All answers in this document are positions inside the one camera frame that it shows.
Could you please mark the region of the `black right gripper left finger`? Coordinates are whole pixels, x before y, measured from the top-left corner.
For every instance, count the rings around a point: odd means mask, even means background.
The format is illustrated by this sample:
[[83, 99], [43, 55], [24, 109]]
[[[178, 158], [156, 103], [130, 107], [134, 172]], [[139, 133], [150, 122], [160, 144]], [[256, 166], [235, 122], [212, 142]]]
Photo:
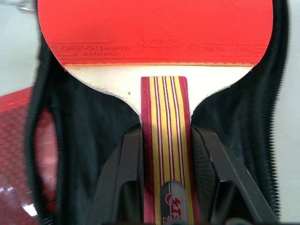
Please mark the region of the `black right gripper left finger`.
[[128, 129], [102, 168], [93, 198], [93, 225], [143, 222], [142, 129]]

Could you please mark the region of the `red and black paddle case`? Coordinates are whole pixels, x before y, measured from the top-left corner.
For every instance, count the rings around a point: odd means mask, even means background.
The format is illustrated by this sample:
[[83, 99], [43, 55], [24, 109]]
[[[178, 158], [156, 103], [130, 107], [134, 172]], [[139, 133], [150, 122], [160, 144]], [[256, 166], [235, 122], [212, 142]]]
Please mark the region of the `red and black paddle case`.
[[[274, 127], [289, 35], [288, 0], [273, 0], [261, 62], [204, 100], [192, 123], [214, 131], [281, 218]], [[83, 225], [102, 168], [137, 114], [67, 74], [40, 39], [37, 79], [0, 100], [0, 225]]]

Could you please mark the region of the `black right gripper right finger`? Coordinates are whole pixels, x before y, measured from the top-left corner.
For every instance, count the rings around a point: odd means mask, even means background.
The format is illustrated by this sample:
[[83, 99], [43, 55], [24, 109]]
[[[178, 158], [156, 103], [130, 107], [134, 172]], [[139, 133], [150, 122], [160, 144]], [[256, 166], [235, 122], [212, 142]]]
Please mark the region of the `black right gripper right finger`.
[[278, 224], [248, 169], [218, 136], [191, 127], [195, 186], [202, 221], [207, 224]]

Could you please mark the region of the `red table tennis paddle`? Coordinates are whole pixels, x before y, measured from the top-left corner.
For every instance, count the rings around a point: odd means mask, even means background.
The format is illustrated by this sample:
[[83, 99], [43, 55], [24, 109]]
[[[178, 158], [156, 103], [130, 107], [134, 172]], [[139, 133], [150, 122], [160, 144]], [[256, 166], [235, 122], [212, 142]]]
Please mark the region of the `red table tennis paddle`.
[[37, 9], [58, 62], [138, 114], [144, 222], [202, 222], [191, 116], [263, 58], [273, 1], [37, 0]]

